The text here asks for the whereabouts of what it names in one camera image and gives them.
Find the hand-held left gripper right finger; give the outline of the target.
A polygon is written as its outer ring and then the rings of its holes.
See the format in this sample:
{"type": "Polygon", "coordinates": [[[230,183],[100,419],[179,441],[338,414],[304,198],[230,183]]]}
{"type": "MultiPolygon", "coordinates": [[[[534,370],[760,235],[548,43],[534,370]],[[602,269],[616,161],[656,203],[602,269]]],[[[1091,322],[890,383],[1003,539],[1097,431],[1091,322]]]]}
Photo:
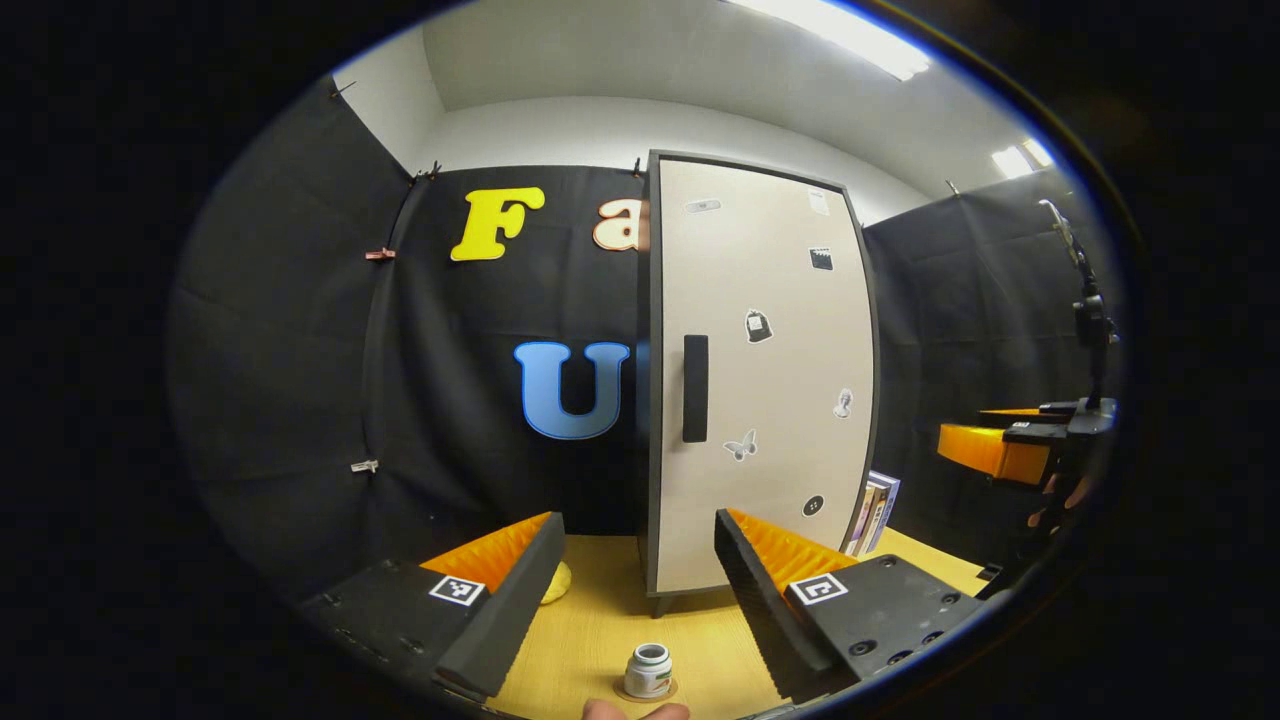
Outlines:
{"type": "Polygon", "coordinates": [[[856,560],[737,509],[716,511],[714,551],[774,688],[797,705],[878,682],[986,611],[897,555],[856,560]]]}

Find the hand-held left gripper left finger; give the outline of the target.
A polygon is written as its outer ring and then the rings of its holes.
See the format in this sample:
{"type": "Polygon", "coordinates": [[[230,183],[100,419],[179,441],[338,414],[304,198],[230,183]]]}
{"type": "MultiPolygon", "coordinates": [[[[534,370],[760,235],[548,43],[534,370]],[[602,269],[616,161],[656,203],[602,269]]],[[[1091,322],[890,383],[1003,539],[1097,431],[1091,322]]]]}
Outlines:
{"type": "Polygon", "coordinates": [[[385,559],[303,601],[360,662],[421,693],[499,694],[566,547],[541,512],[424,562],[385,559]]]}

